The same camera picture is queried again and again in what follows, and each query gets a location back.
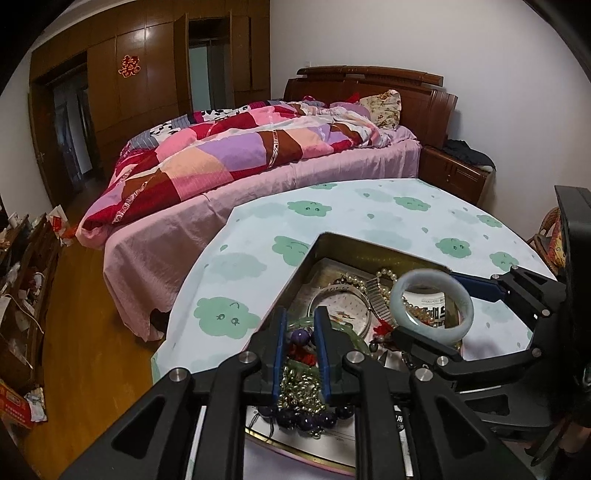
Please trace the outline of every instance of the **nightstand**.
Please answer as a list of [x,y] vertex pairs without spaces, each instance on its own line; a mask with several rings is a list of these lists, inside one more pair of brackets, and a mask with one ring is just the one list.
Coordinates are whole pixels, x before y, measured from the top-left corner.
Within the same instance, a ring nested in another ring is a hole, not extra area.
[[492,174],[467,165],[434,147],[423,147],[418,178],[472,205],[479,205]]

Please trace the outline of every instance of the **wooden headboard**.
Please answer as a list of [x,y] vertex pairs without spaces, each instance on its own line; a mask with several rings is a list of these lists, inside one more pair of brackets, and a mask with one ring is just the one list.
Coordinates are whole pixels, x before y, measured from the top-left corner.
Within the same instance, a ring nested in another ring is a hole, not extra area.
[[300,69],[303,77],[289,79],[283,99],[302,100],[310,95],[325,103],[342,102],[359,92],[361,97],[395,89],[402,99],[400,123],[423,145],[441,148],[457,97],[442,91],[443,77],[389,67],[328,66]]

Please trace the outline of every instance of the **pink bed sheet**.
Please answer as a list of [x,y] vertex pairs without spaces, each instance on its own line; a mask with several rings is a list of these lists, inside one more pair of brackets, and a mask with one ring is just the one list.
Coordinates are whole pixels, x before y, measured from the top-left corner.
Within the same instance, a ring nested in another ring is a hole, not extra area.
[[103,276],[123,323],[145,341],[162,338],[150,313],[172,309],[189,270],[237,205],[331,181],[416,177],[421,146],[404,130],[389,147],[347,150],[274,168],[115,231],[105,244]]

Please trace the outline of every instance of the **comforter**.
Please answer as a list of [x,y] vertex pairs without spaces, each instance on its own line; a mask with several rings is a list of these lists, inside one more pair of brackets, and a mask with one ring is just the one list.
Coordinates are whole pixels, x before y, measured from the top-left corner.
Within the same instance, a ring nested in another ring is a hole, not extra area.
[[390,140],[386,130],[343,107],[258,102],[196,112],[128,142],[76,235],[83,245],[103,245],[113,228],[234,180],[350,148],[385,147]]

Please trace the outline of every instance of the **table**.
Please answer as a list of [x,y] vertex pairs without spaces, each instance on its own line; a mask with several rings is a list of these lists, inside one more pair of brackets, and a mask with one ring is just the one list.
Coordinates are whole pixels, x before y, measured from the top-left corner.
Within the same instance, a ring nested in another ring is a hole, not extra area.
[[[326,231],[395,248],[460,273],[489,278],[520,265],[554,278],[500,221],[421,180],[343,181],[262,197],[234,208],[191,269],[174,303],[167,338],[152,358],[154,381],[171,368],[202,371],[240,352],[310,245]],[[527,348],[531,332],[506,305],[478,299],[474,304],[464,358]],[[247,442],[245,465],[260,456],[281,463],[281,468],[297,469],[290,478],[330,476],[259,448]],[[250,478],[247,470],[244,478]]]

